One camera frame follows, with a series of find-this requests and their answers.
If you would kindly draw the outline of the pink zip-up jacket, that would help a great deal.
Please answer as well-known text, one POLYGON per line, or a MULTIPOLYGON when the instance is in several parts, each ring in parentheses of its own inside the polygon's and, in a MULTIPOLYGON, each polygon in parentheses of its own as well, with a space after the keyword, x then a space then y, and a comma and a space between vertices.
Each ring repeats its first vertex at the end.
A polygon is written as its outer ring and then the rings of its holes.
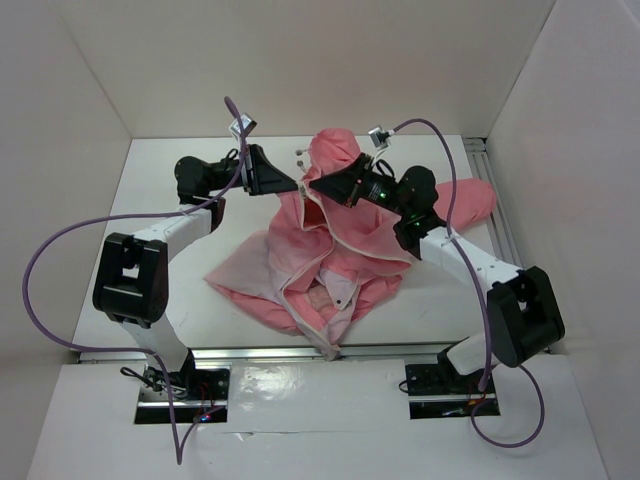
POLYGON ((398 215, 363 200, 344 207, 311 191, 311 181, 360 153, 347 129, 316 134, 298 190, 280 194, 268 228, 204 278, 263 325, 305 336, 328 360, 352 323, 397 292, 415 261, 396 240, 398 215))

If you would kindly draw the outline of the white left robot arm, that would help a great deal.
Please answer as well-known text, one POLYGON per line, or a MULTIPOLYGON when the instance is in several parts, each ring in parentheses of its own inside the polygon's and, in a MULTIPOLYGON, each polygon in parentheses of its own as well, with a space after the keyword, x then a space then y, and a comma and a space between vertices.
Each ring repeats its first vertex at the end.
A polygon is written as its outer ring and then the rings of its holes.
POLYGON ((119 324, 142 349, 154 382, 176 399, 203 383, 192 351, 178 338, 166 309, 169 263, 222 222, 226 188, 251 196, 296 190, 296 182, 267 159, 259 145, 232 149, 215 163, 193 156, 174 168, 180 210, 135 234, 112 233, 104 241, 92 295, 96 310, 119 324))

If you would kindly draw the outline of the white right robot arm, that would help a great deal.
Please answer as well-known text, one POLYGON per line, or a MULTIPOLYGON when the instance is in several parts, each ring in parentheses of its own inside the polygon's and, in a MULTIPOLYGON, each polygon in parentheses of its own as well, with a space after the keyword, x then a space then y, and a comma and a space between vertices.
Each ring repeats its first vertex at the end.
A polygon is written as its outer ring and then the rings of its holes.
POLYGON ((400 179, 377 173, 362 154, 350 166, 311 181, 312 191, 344 207, 368 201, 399 215, 394 234, 400 247, 471 285, 480 301, 483 331, 441 351, 436 380, 460 391, 471 374, 496 364, 516 368, 563 339, 565 325, 547 273, 506 263, 462 238, 437 213, 440 198, 433 172, 410 167, 400 179))

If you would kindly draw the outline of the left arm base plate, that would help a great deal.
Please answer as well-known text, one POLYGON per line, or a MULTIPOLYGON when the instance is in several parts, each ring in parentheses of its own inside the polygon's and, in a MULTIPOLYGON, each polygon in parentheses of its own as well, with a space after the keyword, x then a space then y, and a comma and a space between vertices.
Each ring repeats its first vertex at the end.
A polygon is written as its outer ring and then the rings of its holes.
MULTIPOLYGON (((194 386, 173 386, 174 413, 177 424, 194 420, 203 424, 226 423, 230 387, 228 366, 199 371, 194 386)), ((136 379, 140 389, 134 423, 136 425, 170 424, 168 390, 159 371, 146 367, 142 374, 121 367, 120 374, 136 379)))

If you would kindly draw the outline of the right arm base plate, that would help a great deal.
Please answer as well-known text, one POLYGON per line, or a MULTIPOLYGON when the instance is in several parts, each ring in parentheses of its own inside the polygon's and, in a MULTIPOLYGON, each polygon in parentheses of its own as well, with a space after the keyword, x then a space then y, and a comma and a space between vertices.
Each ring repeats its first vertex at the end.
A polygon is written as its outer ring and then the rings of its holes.
POLYGON ((436 364, 407 364, 405 379, 399 382, 398 389, 408 396, 412 420, 470 417, 475 407, 478 416, 499 416, 493 381, 483 391, 479 389, 482 374, 479 370, 445 380, 436 364))

